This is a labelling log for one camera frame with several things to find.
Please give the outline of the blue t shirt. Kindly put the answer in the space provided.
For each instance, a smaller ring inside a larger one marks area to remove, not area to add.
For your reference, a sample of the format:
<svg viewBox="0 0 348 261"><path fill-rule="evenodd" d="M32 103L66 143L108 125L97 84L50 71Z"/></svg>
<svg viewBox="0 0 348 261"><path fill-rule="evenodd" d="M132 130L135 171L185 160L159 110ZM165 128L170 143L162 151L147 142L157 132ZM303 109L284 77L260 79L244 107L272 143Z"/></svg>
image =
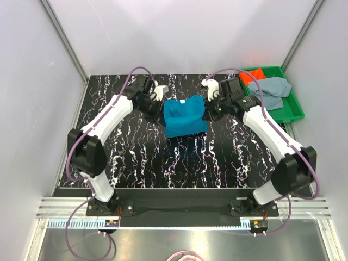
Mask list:
<svg viewBox="0 0 348 261"><path fill-rule="evenodd" d="M207 131L203 120L204 98L193 95L186 100L167 100L164 102L165 136L176 138Z"/></svg>

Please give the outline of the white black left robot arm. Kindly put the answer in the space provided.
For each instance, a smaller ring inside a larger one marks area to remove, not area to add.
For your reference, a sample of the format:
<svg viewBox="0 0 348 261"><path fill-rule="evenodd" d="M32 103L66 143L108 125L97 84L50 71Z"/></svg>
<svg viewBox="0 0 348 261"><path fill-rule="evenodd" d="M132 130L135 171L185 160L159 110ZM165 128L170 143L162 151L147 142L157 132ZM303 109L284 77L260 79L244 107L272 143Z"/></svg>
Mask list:
<svg viewBox="0 0 348 261"><path fill-rule="evenodd" d="M67 136L67 160L65 165L69 180L86 181L92 192L89 207L100 215L120 214L117 195L110 185L105 168L108 162L104 144L111 132L132 111L139 110L150 122L164 124L164 95L166 85L149 76L140 75L120 92L101 112L81 129L72 129Z"/></svg>

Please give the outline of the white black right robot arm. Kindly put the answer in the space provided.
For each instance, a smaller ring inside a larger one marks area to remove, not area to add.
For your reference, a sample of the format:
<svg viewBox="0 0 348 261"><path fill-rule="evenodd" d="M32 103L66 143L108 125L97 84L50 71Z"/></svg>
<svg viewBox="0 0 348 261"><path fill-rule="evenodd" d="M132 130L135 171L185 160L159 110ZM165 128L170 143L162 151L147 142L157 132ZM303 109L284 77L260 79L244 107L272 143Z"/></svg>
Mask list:
<svg viewBox="0 0 348 261"><path fill-rule="evenodd" d="M259 98L245 95L237 78L217 82L204 79L208 90L203 118L216 121L226 114L235 116L256 133L270 150L276 167L269 181L256 188L232 209L238 214L262 215L274 200L288 196L315 181L317 153L291 138L262 107Z"/></svg>

